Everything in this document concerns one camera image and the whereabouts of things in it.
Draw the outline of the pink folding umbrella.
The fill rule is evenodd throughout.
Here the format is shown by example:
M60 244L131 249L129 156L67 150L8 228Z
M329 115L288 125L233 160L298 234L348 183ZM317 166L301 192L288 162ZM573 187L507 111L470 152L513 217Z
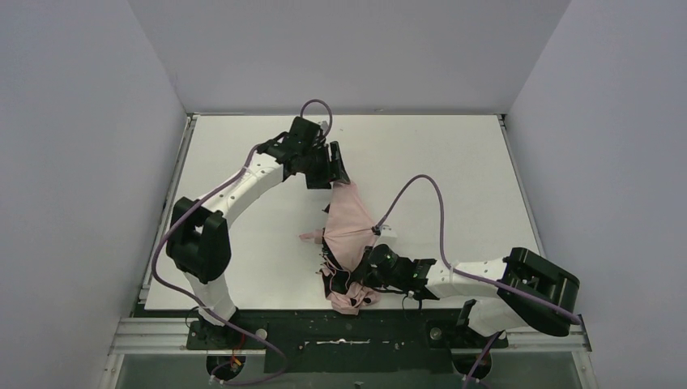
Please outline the pink folding umbrella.
M344 315L357 315L361 308L379 299L379 293L354 277L365 249L378 239L373 232L375 222L353 182L332 185L331 200L325 212L324 227L303 233L299 238L322 247L322 265L318 273L332 309Z

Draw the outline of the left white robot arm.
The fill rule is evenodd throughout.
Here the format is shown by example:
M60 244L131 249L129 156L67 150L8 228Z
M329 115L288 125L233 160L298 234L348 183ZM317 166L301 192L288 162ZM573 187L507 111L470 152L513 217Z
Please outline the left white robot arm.
M237 312L224 273L232 257L229 230L263 194L302 174L310 190L350 182L338 142L315 122L295 117L289 130L251 148L241 169L199 199L175 202L164 249L190 283L207 323L223 327Z

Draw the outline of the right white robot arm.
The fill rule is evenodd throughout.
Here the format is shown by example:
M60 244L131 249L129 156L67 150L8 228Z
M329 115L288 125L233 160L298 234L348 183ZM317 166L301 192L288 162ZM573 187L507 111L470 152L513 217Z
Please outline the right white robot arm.
M499 259L446 264L403 257L381 244L365 250L352 278L417 301L464 297L462 323L483 337L518 327L565 337L579 323L578 277L523 247Z

